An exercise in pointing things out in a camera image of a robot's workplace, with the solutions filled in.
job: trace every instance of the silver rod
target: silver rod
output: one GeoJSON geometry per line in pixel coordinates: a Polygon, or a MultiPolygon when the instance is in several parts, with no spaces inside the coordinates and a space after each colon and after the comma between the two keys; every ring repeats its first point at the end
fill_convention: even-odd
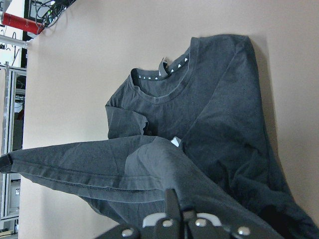
{"type": "Polygon", "coordinates": [[[27,41],[14,39],[14,38],[11,38],[11,37],[8,37],[8,36],[0,35],[0,42],[7,43],[7,44],[10,44],[10,45],[20,46],[20,47],[25,48],[25,49],[28,48],[28,42],[27,41]]]}

